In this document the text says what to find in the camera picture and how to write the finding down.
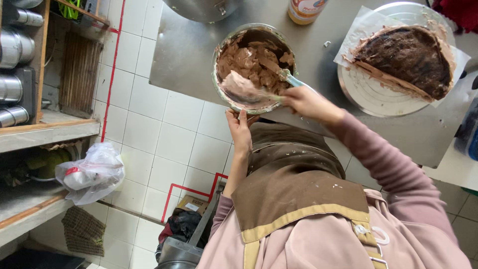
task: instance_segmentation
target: hand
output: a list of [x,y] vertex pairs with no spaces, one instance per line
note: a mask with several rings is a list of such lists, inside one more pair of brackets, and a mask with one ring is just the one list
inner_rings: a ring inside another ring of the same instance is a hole
[[326,125],[334,125],[344,119],[345,111],[306,86],[289,88],[283,95],[283,105],[292,108],[294,114],[299,113]]
[[244,109],[240,113],[228,109],[226,110],[226,118],[228,119],[232,140],[234,140],[234,154],[248,156],[252,150],[252,138],[249,127],[259,119],[259,116],[247,115]]

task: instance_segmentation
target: plastic bag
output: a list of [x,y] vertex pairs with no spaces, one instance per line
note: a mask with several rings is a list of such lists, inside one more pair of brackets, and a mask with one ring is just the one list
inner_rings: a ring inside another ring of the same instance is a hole
[[121,156],[111,143],[95,143],[86,158],[55,167],[55,177],[70,193],[75,205],[95,202],[110,194],[124,178]]

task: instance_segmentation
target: woman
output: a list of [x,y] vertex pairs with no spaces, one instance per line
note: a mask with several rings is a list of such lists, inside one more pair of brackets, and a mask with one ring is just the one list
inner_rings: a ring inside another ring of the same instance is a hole
[[344,180],[323,137],[228,110],[234,157],[197,268],[471,268],[440,192],[409,157],[306,87],[283,103],[333,132],[388,201]]

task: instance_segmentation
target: parchment paper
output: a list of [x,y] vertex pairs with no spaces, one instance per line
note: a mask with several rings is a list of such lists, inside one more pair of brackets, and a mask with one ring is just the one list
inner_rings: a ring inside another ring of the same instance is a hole
[[[350,53],[350,49],[356,48],[359,45],[361,38],[365,39],[370,37],[375,32],[378,32],[380,29],[382,29],[384,25],[400,26],[406,24],[362,6],[355,17],[352,26],[348,30],[347,35],[345,36],[344,42],[335,56],[334,62],[342,66],[349,67],[351,63],[346,61],[342,55],[344,54],[347,56],[347,59],[352,60],[353,57]],[[451,51],[455,56],[456,62],[456,68],[453,72],[452,78],[453,85],[455,85],[456,81],[460,78],[461,73],[465,69],[465,65],[471,57],[454,46],[451,46]],[[435,100],[431,103],[431,105],[437,107],[445,98],[442,98],[438,101]]]

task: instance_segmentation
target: stainless steel counter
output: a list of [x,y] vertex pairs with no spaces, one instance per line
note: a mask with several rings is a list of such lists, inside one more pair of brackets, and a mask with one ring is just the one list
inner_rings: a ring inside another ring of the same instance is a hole
[[[292,22],[288,0],[245,0],[232,15],[216,23],[187,20],[164,5],[151,67],[150,83],[209,102],[227,105],[214,90],[211,71],[216,45],[238,26],[261,22],[274,26],[287,37],[296,54],[298,78],[336,105],[347,109],[370,129],[410,156],[417,164],[440,163],[475,94],[472,79],[460,81],[438,107],[399,118],[367,115],[351,104],[337,79],[333,62],[342,41],[362,5],[375,9],[391,0],[330,0],[317,20],[306,26]],[[323,44],[330,41],[326,48]],[[478,35],[456,36],[456,45],[472,56],[466,70],[478,63]],[[317,123],[277,109],[264,118],[328,135]]]

